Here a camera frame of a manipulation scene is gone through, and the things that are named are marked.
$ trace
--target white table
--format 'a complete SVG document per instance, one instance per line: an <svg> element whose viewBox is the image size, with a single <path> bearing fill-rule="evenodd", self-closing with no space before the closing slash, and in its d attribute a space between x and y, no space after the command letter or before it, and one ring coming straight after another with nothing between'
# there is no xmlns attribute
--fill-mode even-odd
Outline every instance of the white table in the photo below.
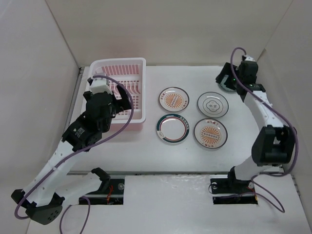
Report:
<svg viewBox="0 0 312 234"><path fill-rule="evenodd" d="M124 205L92 206L83 233L311 234L290 175L262 175L256 182L280 199L285 214L261 198L259 205L213 205L208 175L130 175L125 181ZM86 213L85 205L71 207L63 221L64 233L79 233ZM31 221L27 234L59 233L59 219L47 226Z"/></svg>
<svg viewBox="0 0 312 234"><path fill-rule="evenodd" d="M259 131L251 112L239 95L225 93L216 84L215 78L221 69L220 66L148 66L147 114L143 130L125 131L109 142L93 148L84 160L72 168L72 172L85 172L101 167L111 173L213 173L227 172L243 162L250 156ZM86 67L71 121L80 115L88 71L89 68ZM189 106L179 113L189 122L190 134L179 145L167 145L156 134L158 120L168 113L160 107L158 96L163 89L170 86L180 87L190 96ZM218 150L202 147L193 135L196 123L206 118L197 108L197 99L207 91L221 93L230 106L228 113L219 118L228 130L228 140Z"/></svg>

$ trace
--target beige wall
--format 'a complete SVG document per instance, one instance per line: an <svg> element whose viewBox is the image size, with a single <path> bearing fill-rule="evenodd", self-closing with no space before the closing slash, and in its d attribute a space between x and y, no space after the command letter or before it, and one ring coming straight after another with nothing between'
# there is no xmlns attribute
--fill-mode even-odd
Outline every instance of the beige wall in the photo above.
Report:
<svg viewBox="0 0 312 234"><path fill-rule="evenodd" d="M0 1L0 72L0 233L22 234L10 194L55 150L78 74L44 0Z"/></svg>
<svg viewBox="0 0 312 234"><path fill-rule="evenodd" d="M293 171L312 226L312 1L294 0L260 57L259 81L274 107L295 125L299 158Z"/></svg>
<svg viewBox="0 0 312 234"><path fill-rule="evenodd" d="M79 65L144 57L149 65L258 58L292 0L47 0Z"/></svg>

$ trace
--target screw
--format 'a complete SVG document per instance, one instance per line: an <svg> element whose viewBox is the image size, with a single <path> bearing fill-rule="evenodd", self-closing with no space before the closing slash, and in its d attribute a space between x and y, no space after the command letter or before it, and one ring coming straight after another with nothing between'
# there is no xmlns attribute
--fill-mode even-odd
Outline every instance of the screw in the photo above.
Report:
<svg viewBox="0 0 312 234"><path fill-rule="evenodd" d="M118 184L118 189L123 190L125 188L125 185L123 183Z"/></svg>
<svg viewBox="0 0 312 234"><path fill-rule="evenodd" d="M248 184L248 188L253 189L253 188L254 188L254 183L250 182L250 183Z"/></svg>
<svg viewBox="0 0 312 234"><path fill-rule="evenodd" d="M211 183L211 188L212 188L212 189L217 189L217 188L218 188L217 185L218 185L218 184L217 184L216 182L213 182L213 183Z"/></svg>

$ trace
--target orange sunburst pattern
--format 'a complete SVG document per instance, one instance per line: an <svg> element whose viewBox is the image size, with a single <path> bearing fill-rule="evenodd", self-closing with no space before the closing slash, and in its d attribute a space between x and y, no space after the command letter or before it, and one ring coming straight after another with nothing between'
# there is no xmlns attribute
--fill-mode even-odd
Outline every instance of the orange sunburst pattern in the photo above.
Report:
<svg viewBox="0 0 312 234"><path fill-rule="evenodd" d="M221 139L220 131L214 127L204 127L200 131L201 139L208 144L217 144Z"/></svg>
<svg viewBox="0 0 312 234"><path fill-rule="evenodd" d="M170 108L179 108L183 104L183 97L180 94L168 94L165 103Z"/></svg>

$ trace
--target plastic basket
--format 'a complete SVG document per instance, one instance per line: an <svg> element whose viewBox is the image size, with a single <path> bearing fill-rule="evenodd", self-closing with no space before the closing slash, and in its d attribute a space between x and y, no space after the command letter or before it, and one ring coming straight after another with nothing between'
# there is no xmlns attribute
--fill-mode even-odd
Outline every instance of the plastic basket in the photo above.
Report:
<svg viewBox="0 0 312 234"><path fill-rule="evenodd" d="M88 77L105 72L111 78L122 83L130 92L134 103L134 115L126 130L138 131L143 128L145 121L145 68L144 58L113 58L94 61L89 70ZM117 86L109 82L111 90L117 99L120 98ZM85 100L81 112L85 111ZM111 130L120 129L128 120L131 110L121 112L112 120Z"/></svg>

